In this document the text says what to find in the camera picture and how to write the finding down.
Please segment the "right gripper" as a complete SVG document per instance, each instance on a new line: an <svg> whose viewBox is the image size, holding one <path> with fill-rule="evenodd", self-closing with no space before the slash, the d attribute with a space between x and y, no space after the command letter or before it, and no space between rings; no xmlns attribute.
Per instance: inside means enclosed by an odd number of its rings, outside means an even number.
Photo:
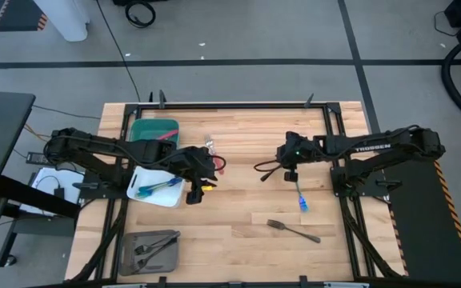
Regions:
<svg viewBox="0 0 461 288"><path fill-rule="evenodd" d="M286 182L297 182L299 180L297 166L314 161L315 150L313 142L300 134L287 131L286 141L277 148L276 153L276 162L287 169L283 175L284 180Z"/></svg>

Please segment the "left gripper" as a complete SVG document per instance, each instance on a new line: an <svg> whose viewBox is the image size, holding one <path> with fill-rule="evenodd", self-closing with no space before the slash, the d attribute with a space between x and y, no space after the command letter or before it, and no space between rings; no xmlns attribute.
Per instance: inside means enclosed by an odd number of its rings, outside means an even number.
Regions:
<svg viewBox="0 0 461 288"><path fill-rule="evenodd" d="M186 204L188 205L202 201L203 187L206 185L203 179L217 181L215 172L215 164L206 147L188 146L172 154L172 173L191 181L190 190L186 193Z"/></svg>

